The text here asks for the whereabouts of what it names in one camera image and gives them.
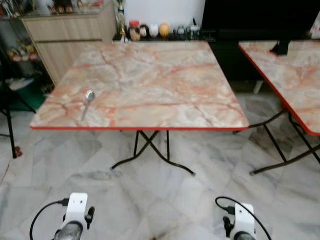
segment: metal spoon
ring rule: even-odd
[[[85,118],[85,115],[87,113],[89,104],[95,99],[96,95],[95,92],[91,89],[89,89],[86,93],[85,93],[85,108],[83,110],[82,116],[81,116],[81,121]]]

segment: red table edge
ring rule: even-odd
[[[123,131],[243,131],[249,126],[244,127],[90,127],[90,126],[29,126],[33,130],[123,130]]]
[[[277,96],[281,99],[281,101],[284,103],[285,107],[290,111],[290,113],[294,116],[294,118],[298,121],[298,123],[301,125],[303,130],[305,130],[306,133],[308,133],[311,136],[320,136],[320,132],[313,132],[311,131],[304,122],[298,117],[298,114],[291,108],[290,104],[282,97],[281,93],[277,90],[277,88],[269,81],[267,76],[261,71],[261,69],[258,67],[258,65],[252,60],[252,58],[247,54],[246,50],[238,44],[240,50],[243,52],[243,54],[249,59],[249,61],[252,63],[252,65],[258,70],[258,72],[262,75],[264,80],[270,85],[272,90],[277,94]]]

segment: black television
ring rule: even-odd
[[[319,11],[320,1],[206,0],[201,31],[218,39],[303,39]]]

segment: wooden cabinet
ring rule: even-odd
[[[96,14],[24,17],[22,22],[54,84],[87,45],[111,43],[117,31],[112,1]]]

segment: marble-pattern tabletop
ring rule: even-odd
[[[208,43],[154,42],[88,46],[30,127],[243,130],[248,120]]]
[[[239,46],[304,130],[320,136],[320,41],[291,41],[287,55],[270,52],[275,41]]]

